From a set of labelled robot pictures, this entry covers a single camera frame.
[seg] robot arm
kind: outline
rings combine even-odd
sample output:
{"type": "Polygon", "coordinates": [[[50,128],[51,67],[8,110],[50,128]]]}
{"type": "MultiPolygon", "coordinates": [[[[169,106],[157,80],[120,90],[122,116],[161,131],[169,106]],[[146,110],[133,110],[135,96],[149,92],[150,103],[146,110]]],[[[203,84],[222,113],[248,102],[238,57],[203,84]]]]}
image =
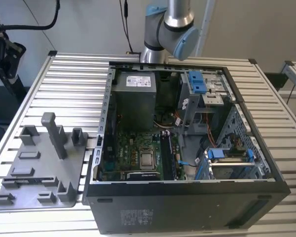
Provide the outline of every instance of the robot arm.
{"type": "Polygon", "coordinates": [[[185,60],[193,51],[199,31],[193,26],[190,0],[168,0],[168,8],[148,6],[143,63],[167,63],[167,51],[185,60]]]}

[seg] white wall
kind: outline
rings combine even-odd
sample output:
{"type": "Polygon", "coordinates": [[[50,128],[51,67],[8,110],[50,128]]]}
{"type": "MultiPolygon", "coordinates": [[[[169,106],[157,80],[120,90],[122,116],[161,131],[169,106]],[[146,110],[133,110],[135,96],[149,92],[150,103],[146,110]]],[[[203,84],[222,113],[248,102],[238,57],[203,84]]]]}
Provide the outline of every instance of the white wall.
{"type": "MultiPolygon", "coordinates": [[[[2,24],[37,25],[22,0],[0,0],[2,24]]],[[[25,86],[31,86],[52,47],[41,31],[8,31],[12,42],[23,44],[27,52],[19,67],[19,76],[25,86]]]]}
{"type": "MultiPolygon", "coordinates": [[[[48,24],[54,15],[55,0],[26,0],[40,25],[48,24]]],[[[144,46],[145,11],[149,3],[166,5],[167,0],[128,0],[129,37],[134,51],[144,46]]],[[[195,24],[203,19],[206,0],[192,0],[195,24]]],[[[59,18],[46,31],[60,52],[124,54],[129,51],[123,31],[118,0],[61,0],[59,18]]]]}
{"type": "Polygon", "coordinates": [[[280,72],[296,61],[296,0],[216,0],[202,56],[255,58],[280,72]]]}

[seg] metal rail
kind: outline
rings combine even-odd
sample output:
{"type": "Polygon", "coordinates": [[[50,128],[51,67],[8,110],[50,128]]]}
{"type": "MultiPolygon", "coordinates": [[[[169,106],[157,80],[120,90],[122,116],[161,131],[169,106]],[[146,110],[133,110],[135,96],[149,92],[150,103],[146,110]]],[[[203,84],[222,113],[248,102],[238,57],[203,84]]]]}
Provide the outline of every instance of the metal rail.
{"type": "MultiPolygon", "coordinates": [[[[56,123],[65,131],[82,127],[89,133],[88,150],[82,168],[77,204],[72,208],[0,212],[0,234],[13,236],[99,236],[88,206],[81,204],[87,161],[96,144],[98,119],[102,107],[109,61],[138,61],[137,56],[57,54],[48,57],[30,93],[0,143],[0,186],[21,145],[18,138],[24,125],[40,124],[43,112],[54,112],[56,123]]],[[[190,58],[171,64],[228,67],[245,104],[254,118],[264,142],[283,173],[292,194],[246,230],[216,234],[162,233],[147,236],[226,236],[296,237],[296,118],[257,65],[248,60],[190,58]]]]}

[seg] black side panel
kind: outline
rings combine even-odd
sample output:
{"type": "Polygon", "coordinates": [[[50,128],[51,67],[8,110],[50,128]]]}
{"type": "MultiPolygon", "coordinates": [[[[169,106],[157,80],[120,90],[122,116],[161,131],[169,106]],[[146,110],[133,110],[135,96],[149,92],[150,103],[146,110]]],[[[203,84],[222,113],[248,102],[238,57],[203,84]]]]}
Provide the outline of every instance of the black side panel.
{"type": "Polygon", "coordinates": [[[89,203],[101,234],[133,234],[246,229],[281,198],[274,194],[265,205],[257,194],[89,197],[89,203]],[[235,217],[244,218],[235,222],[242,225],[228,225],[235,217]]]}

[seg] sticker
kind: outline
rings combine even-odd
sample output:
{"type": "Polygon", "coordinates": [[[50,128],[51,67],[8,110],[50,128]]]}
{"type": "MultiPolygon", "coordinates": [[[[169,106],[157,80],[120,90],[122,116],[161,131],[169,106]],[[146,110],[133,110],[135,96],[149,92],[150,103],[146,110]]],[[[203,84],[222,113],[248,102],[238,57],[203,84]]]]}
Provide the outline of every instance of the sticker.
{"type": "Polygon", "coordinates": [[[150,77],[128,76],[126,86],[151,87],[150,77]]]}
{"type": "Polygon", "coordinates": [[[148,226],[152,224],[153,209],[121,210],[120,217],[124,226],[148,226]]]}
{"type": "Polygon", "coordinates": [[[180,123],[181,123],[181,119],[180,119],[180,118],[177,118],[177,120],[176,120],[176,122],[175,122],[176,126],[179,126],[180,123]]]}

